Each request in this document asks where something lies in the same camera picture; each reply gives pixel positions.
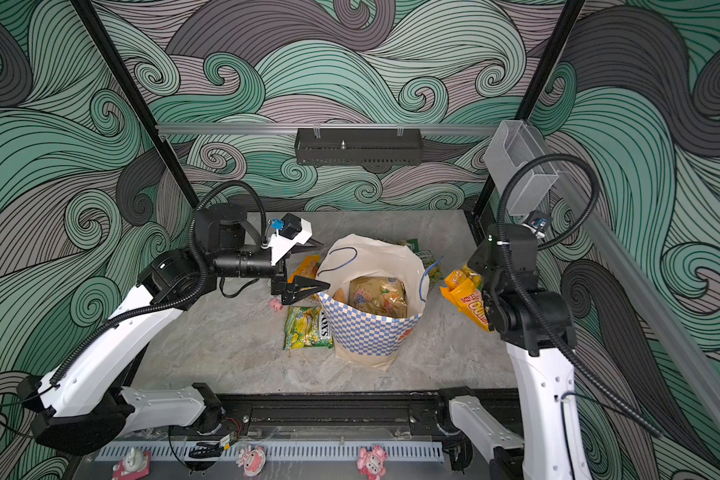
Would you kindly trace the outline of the yellow orange gummy snack bag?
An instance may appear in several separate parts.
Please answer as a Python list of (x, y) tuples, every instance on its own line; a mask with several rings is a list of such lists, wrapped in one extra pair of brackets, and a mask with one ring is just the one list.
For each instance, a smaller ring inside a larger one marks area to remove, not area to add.
[(317, 271), (320, 266), (320, 256), (319, 255), (309, 255), (307, 256), (301, 264), (291, 273), (288, 283), (293, 283), (294, 279), (297, 276), (301, 276), (308, 279), (315, 279), (317, 275)]

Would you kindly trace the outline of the green Fox's candy bag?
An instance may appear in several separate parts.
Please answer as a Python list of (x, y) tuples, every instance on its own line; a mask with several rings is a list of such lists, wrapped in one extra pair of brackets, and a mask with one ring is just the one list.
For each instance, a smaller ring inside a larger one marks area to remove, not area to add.
[(330, 325), (320, 306), (289, 307), (284, 334), (284, 350), (333, 347)]

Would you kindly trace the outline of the green Spring Tea candy bag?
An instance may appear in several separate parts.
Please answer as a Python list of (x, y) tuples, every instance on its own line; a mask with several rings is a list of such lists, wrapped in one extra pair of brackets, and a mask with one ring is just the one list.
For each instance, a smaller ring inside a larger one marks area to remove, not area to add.
[(440, 260), (436, 258), (430, 250), (423, 249), (420, 246), (418, 238), (396, 240), (395, 244), (406, 246), (421, 260), (425, 271), (429, 276), (430, 285), (434, 285), (436, 282), (443, 279), (442, 271), (439, 265)]

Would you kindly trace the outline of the checkered paper bag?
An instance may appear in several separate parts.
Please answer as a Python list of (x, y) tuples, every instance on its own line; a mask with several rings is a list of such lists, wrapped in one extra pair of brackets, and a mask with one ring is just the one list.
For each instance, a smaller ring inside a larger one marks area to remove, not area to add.
[(424, 314), (440, 260), (406, 244), (350, 234), (318, 268), (329, 288), (318, 294), (336, 356), (386, 371)]

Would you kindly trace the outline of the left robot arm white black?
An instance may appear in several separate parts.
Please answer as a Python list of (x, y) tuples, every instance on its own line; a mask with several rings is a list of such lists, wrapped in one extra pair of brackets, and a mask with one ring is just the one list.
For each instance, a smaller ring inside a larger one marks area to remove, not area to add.
[(223, 422), (223, 405), (207, 384), (144, 391), (119, 386), (117, 378), (160, 331), (228, 278), (267, 279), (284, 305), (327, 290), (325, 282), (287, 274), (291, 251), (320, 245), (311, 223), (294, 214), (263, 219), (254, 228), (238, 205), (196, 210), (188, 248), (154, 260), (112, 317), (55, 370), (20, 383), (20, 403), (35, 415), (33, 440), (82, 456), (138, 430), (176, 426), (214, 433)]

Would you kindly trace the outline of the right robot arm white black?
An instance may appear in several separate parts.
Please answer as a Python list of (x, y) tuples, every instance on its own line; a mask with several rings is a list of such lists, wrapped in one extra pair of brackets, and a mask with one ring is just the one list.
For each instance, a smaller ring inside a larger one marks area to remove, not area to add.
[(522, 422), (515, 433), (469, 389), (444, 391), (447, 425), (456, 439), (444, 445), (455, 470), (474, 454), (492, 479), (588, 479), (591, 474), (577, 411), (575, 370), (553, 343), (575, 345), (572, 314), (562, 296), (539, 285), (538, 239), (521, 225), (493, 224), (468, 261), (483, 278), (490, 328), (499, 334), (518, 384)]

